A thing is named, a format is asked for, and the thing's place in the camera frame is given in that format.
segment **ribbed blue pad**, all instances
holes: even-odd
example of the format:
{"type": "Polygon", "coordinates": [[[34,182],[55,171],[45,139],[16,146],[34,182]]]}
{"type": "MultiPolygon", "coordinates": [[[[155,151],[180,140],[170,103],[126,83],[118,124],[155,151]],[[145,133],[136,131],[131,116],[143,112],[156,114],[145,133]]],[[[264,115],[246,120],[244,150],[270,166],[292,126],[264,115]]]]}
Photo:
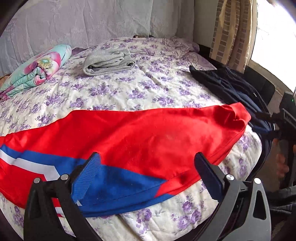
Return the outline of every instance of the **ribbed blue pad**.
{"type": "Polygon", "coordinates": [[[101,168],[101,156],[98,153],[93,154],[91,160],[75,179],[72,184],[72,199],[76,203],[83,199],[92,181],[101,168]]]}

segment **floral bedsheet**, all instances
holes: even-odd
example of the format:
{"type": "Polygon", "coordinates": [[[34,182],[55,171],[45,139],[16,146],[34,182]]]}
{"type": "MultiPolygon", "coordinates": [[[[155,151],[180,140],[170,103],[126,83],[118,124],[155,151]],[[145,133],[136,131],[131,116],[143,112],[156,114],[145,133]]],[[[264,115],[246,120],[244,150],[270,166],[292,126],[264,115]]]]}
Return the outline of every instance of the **floral bedsheet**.
{"type": "MultiPolygon", "coordinates": [[[[69,61],[42,85],[0,103],[0,135],[48,125],[70,111],[126,110],[153,108],[201,108],[222,101],[190,74],[196,69],[215,69],[197,54],[198,45],[182,39],[112,39],[85,50],[69,61]],[[128,48],[136,68],[105,76],[86,76],[85,57],[96,49],[128,48]]],[[[247,126],[245,134],[219,165],[224,173],[244,180],[262,151],[257,134],[247,126]]],[[[151,207],[120,215],[87,218],[105,241],[175,240],[207,219],[217,202],[200,180],[180,194],[151,207]]],[[[0,194],[0,209],[23,238],[24,209],[0,194]]],[[[61,223],[73,235],[65,218],[61,223]]]]}

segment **window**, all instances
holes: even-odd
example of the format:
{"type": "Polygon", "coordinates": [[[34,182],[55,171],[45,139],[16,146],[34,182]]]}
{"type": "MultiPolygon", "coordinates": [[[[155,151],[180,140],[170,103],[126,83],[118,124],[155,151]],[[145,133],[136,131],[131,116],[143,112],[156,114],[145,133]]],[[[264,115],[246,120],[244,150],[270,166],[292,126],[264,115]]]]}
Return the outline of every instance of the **window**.
{"type": "Polygon", "coordinates": [[[257,0],[257,33],[251,60],[296,88],[296,23],[286,10],[257,0]]]}

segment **gray folded cloth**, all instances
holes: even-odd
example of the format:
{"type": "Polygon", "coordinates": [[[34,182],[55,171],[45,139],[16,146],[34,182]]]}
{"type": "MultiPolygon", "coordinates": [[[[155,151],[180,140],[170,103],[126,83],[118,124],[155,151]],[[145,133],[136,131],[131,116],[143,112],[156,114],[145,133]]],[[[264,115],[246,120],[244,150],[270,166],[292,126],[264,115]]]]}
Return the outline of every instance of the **gray folded cloth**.
{"type": "Polygon", "coordinates": [[[97,50],[86,57],[83,72],[90,76],[110,74],[131,69],[135,64],[128,49],[97,50]]]}

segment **silver screw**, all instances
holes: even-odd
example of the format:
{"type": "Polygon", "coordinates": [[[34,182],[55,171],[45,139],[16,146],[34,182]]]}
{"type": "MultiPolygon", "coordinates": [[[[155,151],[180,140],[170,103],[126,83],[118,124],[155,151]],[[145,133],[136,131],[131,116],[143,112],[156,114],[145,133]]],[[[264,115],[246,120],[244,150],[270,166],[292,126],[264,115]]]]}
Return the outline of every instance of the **silver screw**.
{"type": "Polygon", "coordinates": [[[227,178],[229,181],[233,181],[233,180],[234,180],[234,176],[232,176],[231,174],[227,174],[227,175],[226,175],[226,178],[227,178]]]}
{"type": "Polygon", "coordinates": [[[69,178],[69,175],[68,174],[63,174],[61,175],[61,180],[65,181],[69,178]]]}
{"type": "Polygon", "coordinates": [[[41,181],[41,179],[39,177],[34,179],[34,183],[39,183],[41,181]]]}
{"type": "Polygon", "coordinates": [[[254,178],[254,182],[255,182],[256,184],[260,184],[260,183],[261,183],[261,180],[260,180],[259,178],[254,178]]]}

